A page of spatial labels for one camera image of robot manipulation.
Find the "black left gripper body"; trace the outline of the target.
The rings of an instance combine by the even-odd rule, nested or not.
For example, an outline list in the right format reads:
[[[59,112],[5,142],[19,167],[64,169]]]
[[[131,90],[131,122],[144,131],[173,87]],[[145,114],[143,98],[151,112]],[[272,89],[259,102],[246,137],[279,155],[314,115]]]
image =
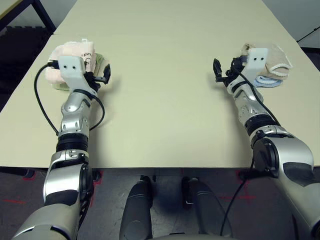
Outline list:
[[[93,89],[95,92],[97,92],[100,89],[101,84],[105,84],[105,78],[94,76],[93,72],[86,72],[84,74],[84,78],[87,81],[89,87]]]

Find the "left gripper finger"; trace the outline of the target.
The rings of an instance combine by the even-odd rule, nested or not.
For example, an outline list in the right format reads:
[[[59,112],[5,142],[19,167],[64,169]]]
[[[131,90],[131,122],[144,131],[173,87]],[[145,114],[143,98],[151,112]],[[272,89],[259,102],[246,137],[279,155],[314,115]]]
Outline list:
[[[111,77],[111,66],[107,64],[103,70],[103,83],[108,84]]]

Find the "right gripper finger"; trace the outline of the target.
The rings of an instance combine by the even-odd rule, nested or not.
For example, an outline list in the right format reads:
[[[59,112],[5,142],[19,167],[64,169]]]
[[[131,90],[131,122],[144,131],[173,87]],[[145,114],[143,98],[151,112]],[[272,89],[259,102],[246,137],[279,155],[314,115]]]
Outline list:
[[[216,79],[220,79],[222,77],[222,69],[220,61],[216,58],[213,60],[213,72],[215,74]]]

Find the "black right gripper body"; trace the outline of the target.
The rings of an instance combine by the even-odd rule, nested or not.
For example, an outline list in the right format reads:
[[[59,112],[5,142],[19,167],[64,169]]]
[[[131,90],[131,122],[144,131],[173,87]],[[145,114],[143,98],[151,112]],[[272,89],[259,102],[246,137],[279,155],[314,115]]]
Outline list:
[[[247,56],[239,56],[232,59],[230,64],[230,69],[225,72],[226,76],[222,76],[221,78],[216,79],[216,83],[223,83],[226,87],[234,81],[239,73],[244,69],[244,63],[247,62]]]

